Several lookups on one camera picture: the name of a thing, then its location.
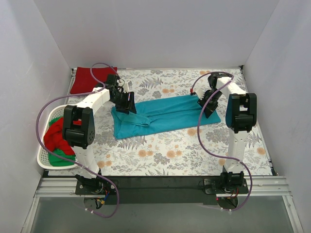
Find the teal t shirt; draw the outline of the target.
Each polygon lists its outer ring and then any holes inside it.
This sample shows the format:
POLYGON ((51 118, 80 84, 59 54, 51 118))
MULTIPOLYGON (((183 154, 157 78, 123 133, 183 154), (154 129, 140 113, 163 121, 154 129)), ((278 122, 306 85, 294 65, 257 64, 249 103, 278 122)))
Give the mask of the teal t shirt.
POLYGON ((136 104, 136 113, 111 110, 114 137, 125 139, 195 127, 202 107, 197 96, 185 95, 143 101, 136 104))

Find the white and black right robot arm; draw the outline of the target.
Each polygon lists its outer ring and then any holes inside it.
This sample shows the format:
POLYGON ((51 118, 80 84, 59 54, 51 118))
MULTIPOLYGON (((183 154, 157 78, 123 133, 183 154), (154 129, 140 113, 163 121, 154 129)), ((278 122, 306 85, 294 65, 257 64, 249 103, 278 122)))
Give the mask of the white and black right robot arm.
POLYGON ((210 89, 207 91, 191 88, 190 93, 199 98, 202 110, 199 118, 209 118, 218 107, 218 99, 225 96, 227 109, 225 123, 229 130, 228 155, 219 176, 203 181, 207 194, 247 194, 251 189, 244 178, 247 169, 243 162, 246 140, 257 123, 257 95, 247 93, 233 82, 234 76, 223 71, 206 73, 210 89))

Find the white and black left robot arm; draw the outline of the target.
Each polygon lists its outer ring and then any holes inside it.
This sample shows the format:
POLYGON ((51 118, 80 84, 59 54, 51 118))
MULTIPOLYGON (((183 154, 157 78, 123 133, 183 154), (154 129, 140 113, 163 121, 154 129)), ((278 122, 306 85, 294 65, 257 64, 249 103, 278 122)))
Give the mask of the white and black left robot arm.
POLYGON ((75 178, 92 194, 99 194, 104 183, 97 176, 98 167, 92 143, 95 139, 95 113, 106 103, 115 104, 118 112, 136 113, 134 92, 118 75, 109 74, 104 83, 97 83, 92 93, 76 105, 67 105, 63 114, 63 139, 75 153, 76 163, 84 172, 75 178))

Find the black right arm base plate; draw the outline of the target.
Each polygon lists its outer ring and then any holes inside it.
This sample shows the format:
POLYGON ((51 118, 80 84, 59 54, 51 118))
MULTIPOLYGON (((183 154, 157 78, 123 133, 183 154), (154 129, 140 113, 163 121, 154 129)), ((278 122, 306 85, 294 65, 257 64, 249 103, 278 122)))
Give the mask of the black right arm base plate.
POLYGON ((248 194, 249 189, 246 179, 224 178, 221 176, 210 176, 203 179, 203 189, 206 194, 248 194))

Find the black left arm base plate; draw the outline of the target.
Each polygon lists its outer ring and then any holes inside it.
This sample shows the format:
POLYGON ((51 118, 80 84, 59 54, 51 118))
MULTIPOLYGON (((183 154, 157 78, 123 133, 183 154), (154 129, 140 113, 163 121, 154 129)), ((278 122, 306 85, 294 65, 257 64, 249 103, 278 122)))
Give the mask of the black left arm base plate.
POLYGON ((99 177, 97 178, 85 178, 81 175, 75 175, 77 180, 75 194, 76 195, 116 195, 116 189, 113 185, 99 177))

